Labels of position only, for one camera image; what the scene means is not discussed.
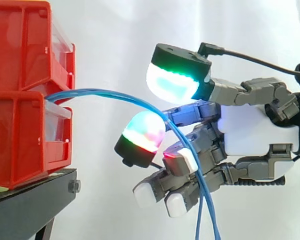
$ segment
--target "red storage bin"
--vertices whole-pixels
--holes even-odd
[[[45,1],[0,1],[0,91],[75,88],[75,46]]]
[[[32,91],[0,91],[0,187],[13,189],[71,163],[72,112]]]

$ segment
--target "blue wire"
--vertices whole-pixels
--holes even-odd
[[[209,210],[209,214],[211,217],[212,225],[213,225],[213,232],[214,232],[214,237],[215,240],[220,240],[220,233],[218,230],[217,226],[217,221],[216,221],[216,213],[215,213],[215,208],[214,204],[210,195],[209,188],[205,182],[205,179],[203,177],[203,172],[201,168],[201,163],[199,160],[199,157],[197,155],[196,150],[190,143],[190,141],[187,139],[187,137],[177,128],[177,126],[169,120],[169,118],[164,115],[159,109],[157,109],[155,106],[151,105],[150,103],[139,99],[137,97],[116,92],[116,91],[111,91],[111,90],[103,90],[103,89],[93,89],[93,88],[86,88],[86,89],[78,89],[78,90],[70,90],[70,91],[63,91],[63,92],[58,92],[52,95],[49,95],[46,97],[48,101],[51,102],[56,102],[61,99],[69,99],[69,98],[74,98],[74,97],[79,97],[79,96],[86,96],[86,95],[97,95],[101,97],[106,97],[106,98],[112,98],[112,99],[118,99],[122,101],[126,101],[129,103],[133,103],[135,105],[138,105],[140,107],[146,108],[156,114],[158,114],[164,121],[165,124],[167,124],[170,129],[176,134],[176,136],[179,138],[180,142],[185,148],[189,148],[194,156],[194,159],[198,165],[198,171],[195,173],[198,183],[200,186],[201,194],[200,194],[200,202],[199,202],[199,213],[198,213],[198,219],[197,219],[197,226],[196,226],[196,234],[195,234],[195,239],[199,239],[199,234],[200,234],[200,223],[201,223],[201,218],[202,218],[202,208],[203,208],[203,198],[205,196],[206,198],[206,203],[207,207]]]

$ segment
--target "screw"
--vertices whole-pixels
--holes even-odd
[[[79,193],[81,190],[81,181],[80,180],[71,180],[69,182],[69,192],[73,194]]]

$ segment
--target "white backdrop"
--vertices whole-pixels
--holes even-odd
[[[300,1],[294,0],[51,0],[59,23],[76,44],[76,87],[104,88],[143,98],[164,110],[146,71],[157,43],[197,50],[201,41],[294,69],[300,63]],[[212,75],[236,83],[292,76],[228,56],[211,57]],[[73,164],[81,192],[55,220],[52,240],[194,239],[198,208],[179,219],[163,202],[139,209],[132,188],[154,169],[128,168],[113,147],[141,109],[82,97],[74,111]],[[164,145],[175,138],[171,135]],[[300,162],[284,187],[222,187],[212,194],[223,240],[300,240]],[[201,238],[211,240],[207,211]]]

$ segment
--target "green light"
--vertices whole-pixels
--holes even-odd
[[[142,111],[132,118],[122,135],[133,144],[155,153],[165,133],[166,125],[159,115],[152,111]]]
[[[187,104],[196,93],[199,83],[190,76],[169,72],[150,64],[146,82],[149,89],[159,98],[174,104]]]

